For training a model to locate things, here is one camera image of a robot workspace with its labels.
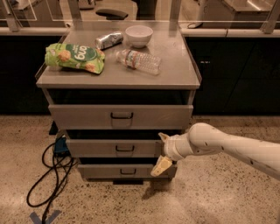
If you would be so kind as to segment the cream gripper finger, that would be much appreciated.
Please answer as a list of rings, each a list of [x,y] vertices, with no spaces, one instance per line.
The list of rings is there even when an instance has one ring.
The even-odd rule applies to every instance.
[[[171,166],[172,160],[170,158],[168,158],[167,156],[160,156],[155,166],[152,168],[150,175],[153,177],[157,177],[163,172],[165,172],[167,169],[169,169]]]
[[[164,143],[169,139],[169,136],[165,133],[159,132],[158,135]]]

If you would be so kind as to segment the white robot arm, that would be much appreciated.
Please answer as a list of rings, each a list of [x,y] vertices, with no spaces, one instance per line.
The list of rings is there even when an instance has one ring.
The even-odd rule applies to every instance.
[[[168,170],[173,161],[224,152],[274,179],[280,179],[279,143],[230,135],[203,122],[195,123],[182,135],[159,133],[159,136],[164,142],[164,155],[158,158],[150,172],[153,177]]]

